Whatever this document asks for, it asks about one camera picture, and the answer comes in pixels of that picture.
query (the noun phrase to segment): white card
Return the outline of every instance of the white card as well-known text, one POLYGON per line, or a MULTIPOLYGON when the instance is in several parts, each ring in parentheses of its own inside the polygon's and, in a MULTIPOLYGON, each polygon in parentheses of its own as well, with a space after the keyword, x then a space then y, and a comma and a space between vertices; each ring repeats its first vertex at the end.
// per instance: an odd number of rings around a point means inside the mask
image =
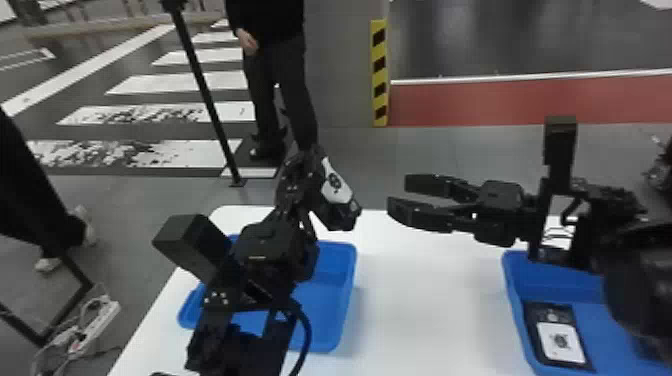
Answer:
POLYGON ((537 323, 544 355, 550 360, 586 364, 579 333, 571 325, 549 322, 537 323))

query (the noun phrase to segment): hand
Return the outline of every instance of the hand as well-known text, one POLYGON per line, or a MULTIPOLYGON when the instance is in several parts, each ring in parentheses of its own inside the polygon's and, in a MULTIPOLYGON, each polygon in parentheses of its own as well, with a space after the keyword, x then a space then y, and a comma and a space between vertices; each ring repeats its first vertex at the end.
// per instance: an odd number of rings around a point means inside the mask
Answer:
POLYGON ((259 43, 254 39, 252 34, 245 31, 245 29, 236 29, 236 36, 240 40, 240 46, 243 47, 246 55, 252 56, 257 53, 259 43))

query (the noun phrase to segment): white sneaker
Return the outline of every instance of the white sneaker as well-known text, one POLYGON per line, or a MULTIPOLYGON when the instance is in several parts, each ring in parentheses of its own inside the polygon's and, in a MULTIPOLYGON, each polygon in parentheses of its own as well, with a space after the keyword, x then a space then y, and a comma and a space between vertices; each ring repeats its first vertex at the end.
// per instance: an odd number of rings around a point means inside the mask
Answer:
MULTIPOLYGON (((91 224, 91 215, 89 211, 82 205, 77 205, 76 208, 70 211, 71 215, 79 218, 84 222, 86 228, 84 229, 84 239, 80 247, 93 247, 98 242, 96 230, 91 224)), ((40 273, 50 273, 61 266, 63 262, 59 258, 41 258, 35 263, 35 270, 40 273)))
POLYGON ((82 240, 81 247, 93 247, 98 243, 98 235, 96 235, 96 230, 93 228, 91 215, 89 211, 82 205, 77 205, 74 209, 70 211, 71 215, 79 218, 86 224, 86 229, 84 230, 84 239, 82 240))
POLYGON ((61 263, 59 258, 41 258, 35 263, 35 271, 46 274, 61 266, 61 263))

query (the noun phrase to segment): black jacket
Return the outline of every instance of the black jacket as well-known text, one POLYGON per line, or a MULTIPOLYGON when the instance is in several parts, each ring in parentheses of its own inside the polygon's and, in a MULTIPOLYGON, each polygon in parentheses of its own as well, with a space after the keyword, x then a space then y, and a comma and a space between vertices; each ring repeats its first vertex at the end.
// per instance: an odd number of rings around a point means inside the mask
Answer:
POLYGON ((226 0, 226 13, 231 30, 245 29, 263 47, 303 32, 303 6, 303 0, 226 0))

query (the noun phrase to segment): power strip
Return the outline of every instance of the power strip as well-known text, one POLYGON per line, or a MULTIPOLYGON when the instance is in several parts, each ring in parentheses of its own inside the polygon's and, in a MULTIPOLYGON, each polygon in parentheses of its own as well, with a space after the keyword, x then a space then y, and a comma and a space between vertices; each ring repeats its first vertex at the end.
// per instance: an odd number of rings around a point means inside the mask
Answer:
POLYGON ((83 338, 76 340, 68 348, 68 357, 71 360, 77 359, 84 355, 89 348, 89 345, 105 331, 108 325, 121 311, 119 302, 107 301, 102 303, 103 306, 98 312, 98 316, 87 325, 82 334, 83 338))

